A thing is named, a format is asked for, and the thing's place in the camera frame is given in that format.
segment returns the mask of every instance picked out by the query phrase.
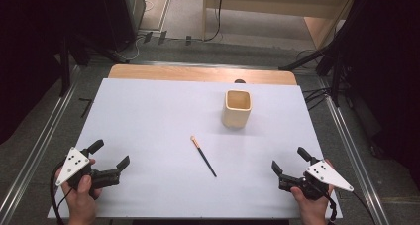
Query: pencil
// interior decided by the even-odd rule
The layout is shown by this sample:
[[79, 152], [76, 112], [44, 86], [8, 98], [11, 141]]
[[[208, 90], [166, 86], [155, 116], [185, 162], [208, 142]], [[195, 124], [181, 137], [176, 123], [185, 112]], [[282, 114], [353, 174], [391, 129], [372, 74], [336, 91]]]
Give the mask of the pencil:
[[194, 136], [191, 136], [191, 141], [194, 143], [195, 147], [198, 149], [198, 152], [200, 152], [201, 157], [204, 159], [204, 162], [206, 162], [206, 164], [207, 164], [207, 167], [209, 167], [210, 170], [211, 170], [211, 172], [213, 173], [213, 175], [215, 177], [217, 177], [216, 173], [213, 171], [213, 169], [211, 168], [209, 162], [207, 161], [206, 156], [204, 156], [203, 151], [201, 151], [200, 145], [198, 145], [197, 140], [195, 140], [195, 137]]

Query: white table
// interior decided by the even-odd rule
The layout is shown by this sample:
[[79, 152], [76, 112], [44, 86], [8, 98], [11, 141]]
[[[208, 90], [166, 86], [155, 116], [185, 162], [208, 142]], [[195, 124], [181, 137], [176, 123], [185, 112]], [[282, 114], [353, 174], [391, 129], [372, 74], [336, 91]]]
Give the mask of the white table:
[[[253, 97], [242, 130], [221, 123], [229, 89], [245, 89]], [[296, 153], [298, 147], [322, 158], [300, 87], [293, 85], [104, 79], [76, 147], [98, 139], [105, 146], [92, 156], [94, 169], [113, 169], [124, 156], [131, 158], [121, 183], [104, 188], [97, 200], [98, 217], [295, 218], [297, 204], [278, 189], [271, 161], [300, 177], [309, 165]], [[65, 204], [60, 214], [68, 217]]]

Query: human hand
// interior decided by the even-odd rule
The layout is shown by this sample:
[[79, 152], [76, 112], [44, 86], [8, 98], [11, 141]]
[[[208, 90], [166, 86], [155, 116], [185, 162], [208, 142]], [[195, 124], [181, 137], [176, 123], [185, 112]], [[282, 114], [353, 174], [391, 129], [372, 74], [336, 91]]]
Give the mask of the human hand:
[[[325, 160], [331, 167], [331, 163], [328, 160]], [[329, 185], [328, 193], [333, 192], [333, 185]], [[303, 195], [302, 190], [298, 187], [290, 188], [290, 192], [293, 194], [294, 199], [296, 199], [297, 204], [299, 205], [300, 218], [303, 225], [325, 225], [325, 212], [328, 206], [328, 199], [326, 197], [321, 197], [318, 200], [310, 200]]]
[[[94, 159], [90, 159], [90, 163], [95, 164]], [[58, 177], [61, 169], [57, 171], [55, 177]], [[85, 225], [93, 224], [96, 218], [96, 202], [89, 195], [90, 187], [92, 186], [92, 179], [90, 175], [85, 175], [80, 180], [77, 190], [72, 189], [67, 182], [61, 185], [64, 194], [68, 194], [65, 198], [70, 212], [69, 225]], [[95, 189], [95, 197], [99, 197], [102, 189]]]

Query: black stand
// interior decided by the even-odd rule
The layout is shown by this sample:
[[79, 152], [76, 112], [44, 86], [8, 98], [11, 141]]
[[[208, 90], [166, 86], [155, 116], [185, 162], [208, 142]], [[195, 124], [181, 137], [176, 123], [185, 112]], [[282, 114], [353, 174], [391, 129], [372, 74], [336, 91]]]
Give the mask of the black stand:
[[332, 97], [332, 100], [335, 103], [335, 105], [338, 107], [339, 104], [337, 97], [339, 91], [340, 78], [344, 66], [343, 53], [345, 52], [346, 48], [346, 37], [348, 35], [348, 31], [351, 30], [352, 25], [358, 20], [358, 16], [367, 2], [368, 0], [355, 0], [345, 24], [339, 30], [334, 40], [328, 46], [316, 51], [315, 53], [309, 56], [298, 60], [297, 62], [294, 62], [287, 66], [281, 66], [278, 69], [294, 70], [299, 66], [322, 56], [321, 61], [316, 67], [316, 72], [318, 75], [324, 76], [327, 75], [327, 73], [332, 68], [334, 68], [333, 84], [331, 86], [330, 96]]
[[62, 97], [71, 85], [70, 81], [70, 65], [68, 54], [71, 54], [77, 64], [88, 65], [90, 58], [84, 46], [89, 46], [96, 50], [99, 54], [109, 58], [115, 63], [123, 63], [119, 58], [109, 53], [104, 48], [96, 45], [89, 39], [76, 34], [67, 34], [62, 36], [60, 42], [60, 64], [61, 64], [61, 93]]
[[117, 56], [109, 53], [103, 47], [95, 44], [88, 38], [80, 35], [75, 31], [75, 25], [68, 18], [68, 13], [71, 12], [71, 6], [73, 0], [49, 0], [48, 8], [51, 13], [52, 26], [59, 32], [59, 54], [60, 54], [60, 65], [61, 65], [61, 92], [62, 97], [71, 85], [70, 80], [70, 66], [68, 60], [68, 54], [71, 54], [79, 65], [88, 65], [90, 58], [84, 47], [90, 47], [97, 51], [99, 54], [109, 58], [115, 63], [123, 63]]

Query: wooden pen holder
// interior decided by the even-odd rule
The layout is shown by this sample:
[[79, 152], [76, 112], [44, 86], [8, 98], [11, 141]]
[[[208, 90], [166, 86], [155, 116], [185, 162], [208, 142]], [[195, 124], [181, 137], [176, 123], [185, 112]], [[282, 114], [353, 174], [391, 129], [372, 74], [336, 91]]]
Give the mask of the wooden pen holder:
[[243, 128], [252, 109], [251, 95], [244, 90], [228, 90], [225, 94], [222, 122], [229, 128]]

